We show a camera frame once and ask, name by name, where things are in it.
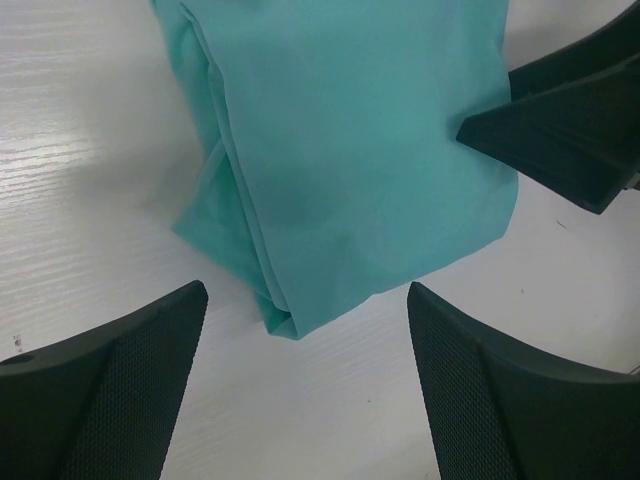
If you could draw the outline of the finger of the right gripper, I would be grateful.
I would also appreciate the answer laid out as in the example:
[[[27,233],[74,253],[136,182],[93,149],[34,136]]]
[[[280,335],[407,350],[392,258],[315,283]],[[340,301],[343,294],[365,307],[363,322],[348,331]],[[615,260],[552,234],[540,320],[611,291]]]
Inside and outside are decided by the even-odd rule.
[[[471,116],[456,139],[600,214],[639,186],[639,59]]]
[[[509,72],[511,100],[543,93],[639,54],[639,2],[585,38]]]

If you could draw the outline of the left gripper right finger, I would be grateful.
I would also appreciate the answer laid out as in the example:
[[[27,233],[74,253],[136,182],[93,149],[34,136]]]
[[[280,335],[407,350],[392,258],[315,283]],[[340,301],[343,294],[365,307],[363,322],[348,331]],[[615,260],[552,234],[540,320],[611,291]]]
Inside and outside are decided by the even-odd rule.
[[[638,478],[638,376],[537,349],[417,282],[407,307],[441,478]]]

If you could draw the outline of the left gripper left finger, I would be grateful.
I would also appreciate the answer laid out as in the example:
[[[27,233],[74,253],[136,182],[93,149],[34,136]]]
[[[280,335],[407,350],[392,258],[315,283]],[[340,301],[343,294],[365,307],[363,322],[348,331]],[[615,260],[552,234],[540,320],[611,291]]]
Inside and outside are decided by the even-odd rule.
[[[192,281],[2,361],[2,478],[160,478],[207,303]]]

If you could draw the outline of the teal t shirt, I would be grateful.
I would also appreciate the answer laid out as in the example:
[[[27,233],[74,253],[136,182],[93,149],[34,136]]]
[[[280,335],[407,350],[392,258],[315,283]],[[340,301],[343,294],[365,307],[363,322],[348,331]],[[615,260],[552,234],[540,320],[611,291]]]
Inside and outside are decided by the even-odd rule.
[[[510,98],[504,1],[156,1],[204,164],[176,233],[298,340],[506,232],[516,172],[461,145]]]

